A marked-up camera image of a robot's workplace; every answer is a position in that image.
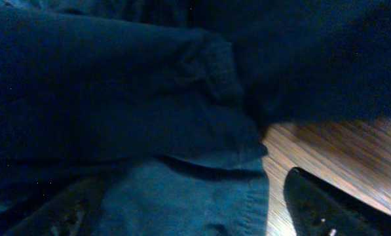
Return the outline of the navy blue shorts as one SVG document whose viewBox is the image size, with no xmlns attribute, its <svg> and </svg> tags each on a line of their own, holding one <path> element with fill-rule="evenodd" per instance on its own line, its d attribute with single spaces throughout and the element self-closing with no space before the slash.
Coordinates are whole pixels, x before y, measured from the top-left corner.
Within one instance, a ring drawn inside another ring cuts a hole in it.
<svg viewBox="0 0 391 236">
<path fill-rule="evenodd" d="M 0 1 L 0 235 L 264 235 L 264 128 L 377 118 L 391 1 Z"/>
</svg>

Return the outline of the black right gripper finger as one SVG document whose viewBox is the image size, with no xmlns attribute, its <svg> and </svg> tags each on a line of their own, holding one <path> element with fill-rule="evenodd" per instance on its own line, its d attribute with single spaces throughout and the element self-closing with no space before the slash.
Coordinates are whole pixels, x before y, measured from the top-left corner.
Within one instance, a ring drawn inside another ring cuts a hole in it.
<svg viewBox="0 0 391 236">
<path fill-rule="evenodd" d="M 292 168 L 284 199 L 300 236 L 391 236 L 391 216 L 317 176 Z"/>
</svg>

